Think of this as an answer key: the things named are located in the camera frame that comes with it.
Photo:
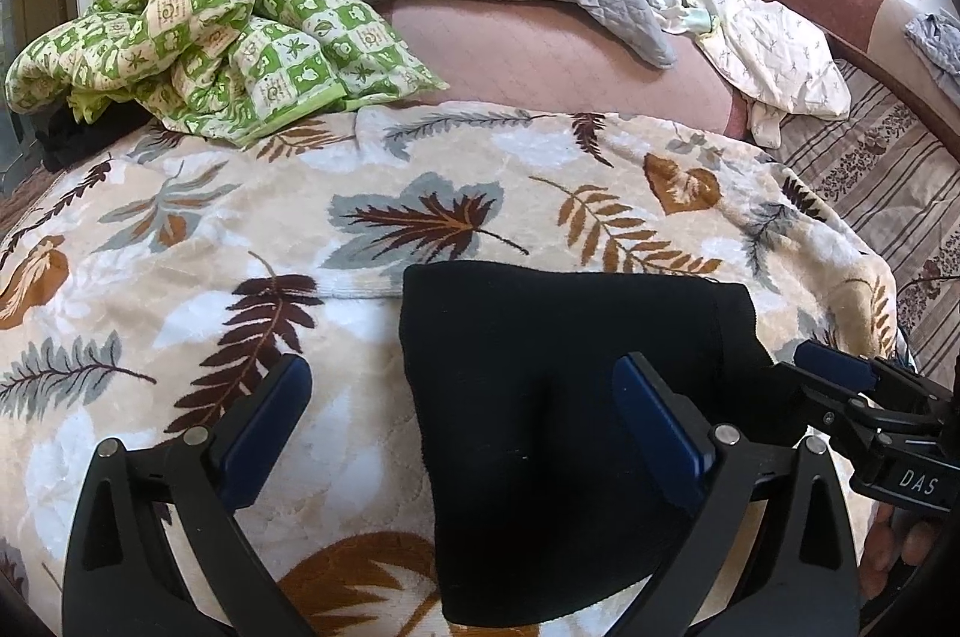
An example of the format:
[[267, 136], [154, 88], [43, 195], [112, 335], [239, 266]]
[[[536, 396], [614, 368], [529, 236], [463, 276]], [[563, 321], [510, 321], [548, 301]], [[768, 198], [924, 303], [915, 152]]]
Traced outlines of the person's right hand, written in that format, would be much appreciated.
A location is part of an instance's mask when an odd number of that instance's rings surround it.
[[939, 538], [940, 528], [912, 513], [877, 502], [859, 561], [859, 588], [864, 600], [884, 591], [896, 561], [919, 566]]

